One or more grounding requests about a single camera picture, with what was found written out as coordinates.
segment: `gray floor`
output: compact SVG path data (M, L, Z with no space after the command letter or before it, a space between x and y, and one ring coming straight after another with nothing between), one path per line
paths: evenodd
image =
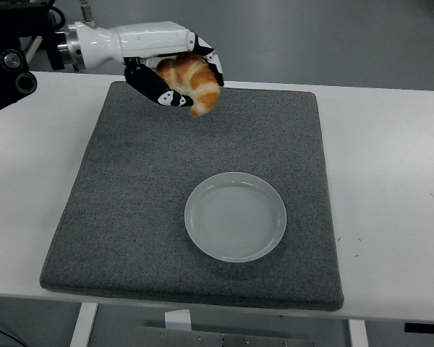
M136 346L135 328L165 327L165 309L100 305L90 347ZM241 314L226 310L190 311L192 329L215 333L308 340L315 347L350 346L345 320Z
M434 90L434 0L119 0L113 4L92 1L99 26L177 22L217 49L226 80ZM57 5L68 22L81 20L77 0L58 0ZM44 52L30 68L51 70ZM110 62L81 73L123 74L123 69ZM132 313L124 309L128 319ZM68 346L77 310L70 303L0 299L0 328L32 347ZM249 331L265 324L256 316L236 322L228 317L202 319L203 327L219 330L238 325ZM434 346L433 335L405 334L403 323L368 322L367 329L371 347ZM0 346L14 346L0 341Z
M67 347L80 304L0 298L0 330L29 347ZM19 346L0 334L0 347Z

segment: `white plate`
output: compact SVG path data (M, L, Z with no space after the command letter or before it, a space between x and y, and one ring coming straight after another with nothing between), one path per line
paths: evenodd
M249 262L280 242L286 209L264 180L242 172L220 173L191 193L185 226L204 253L224 262Z

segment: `white robotic arm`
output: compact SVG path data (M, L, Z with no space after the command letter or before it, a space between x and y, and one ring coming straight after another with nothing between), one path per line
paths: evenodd
M84 22L68 25L54 0L0 1L0 110L32 94L37 79L19 38L40 37L51 67L96 69L109 60L125 64L127 83L150 100L167 106L190 106L190 97L172 90L153 70L165 56L191 51L203 57L220 86L222 68L214 49L194 32L173 22L97 27L88 0L81 0Z
M58 45L65 64L96 69L110 60L126 65L127 83L144 96L166 106L189 106L191 98L172 90L153 72L165 56L191 51L201 55L224 85L222 68L214 49L194 32L173 22L123 25L111 29L82 22L68 26L65 42Z
M157 57L160 55L210 51L203 58L222 73L213 48L191 30L174 22L140 23L111 29L91 28L76 22L68 25L66 42L66 47L60 46L65 62L77 64L81 69L96 69L109 60L124 63L125 58L140 57L143 61L156 61L161 60ZM148 67L155 67L154 62Z

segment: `white table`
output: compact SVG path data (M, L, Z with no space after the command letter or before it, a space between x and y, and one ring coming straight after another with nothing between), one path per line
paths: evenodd
M124 78L35 75L37 91L0 111L0 296L164 306L40 287L106 92ZM226 86L304 90L318 99L344 307L283 314L434 322L434 92Z

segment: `gray carpet pad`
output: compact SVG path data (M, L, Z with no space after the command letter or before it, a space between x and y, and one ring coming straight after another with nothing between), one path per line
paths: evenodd
M214 110L158 106L111 85L41 274L52 291L278 309L341 308L343 294L315 95L222 88ZM206 178L266 180L283 239L244 263L209 257L184 207Z

